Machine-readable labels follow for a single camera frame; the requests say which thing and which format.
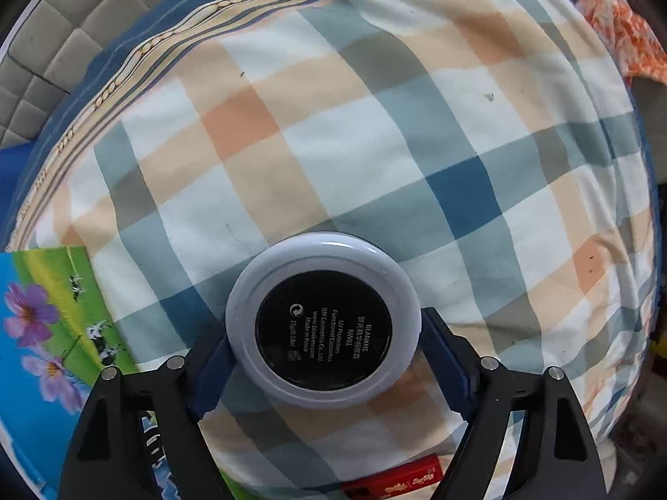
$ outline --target black label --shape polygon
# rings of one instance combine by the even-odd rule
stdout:
[[[282,379],[304,389],[343,389],[368,378],[384,360],[391,319],[378,293],[359,278],[313,270],[266,296],[256,339]]]

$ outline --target plaid bedsheet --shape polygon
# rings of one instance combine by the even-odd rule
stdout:
[[[601,439],[654,313],[648,171],[623,80],[567,0],[217,0],[138,46],[71,123],[9,248],[86,245],[151,369],[269,245],[358,235],[479,354],[561,366]],[[262,497],[343,498],[341,481],[446,462],[464,424],[418,352],[377,399],[316,413],[237,369],[202,430]]]

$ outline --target checkered fabric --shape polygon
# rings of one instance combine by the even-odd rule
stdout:
[[[86,245],[151,369],[221,319],[269,245],[357,235],[479,354],[561,366],[601,439],[654,310],[648,171],[623,80],[567,0],[218,0],[139,46],[75,119],[11,247]],[[418,352],[343,410],[270,399],[237,368],[201,428],[233,479],[291,499],[448,460],[464,423]]]

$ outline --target orange patterned fabric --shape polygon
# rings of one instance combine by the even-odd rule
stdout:
[[[667,85],[667,55],[645,19],[625,0],[579,0],[577,6],[628,84],[632,77],[642,76]]]

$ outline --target round container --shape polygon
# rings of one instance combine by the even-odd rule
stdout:
[[[236,358],[267,393],[339,408],[382,393],[408,368],[421,310],[408,276],[385,252],[313,232],[249,263],[229,294],[226,326]]]

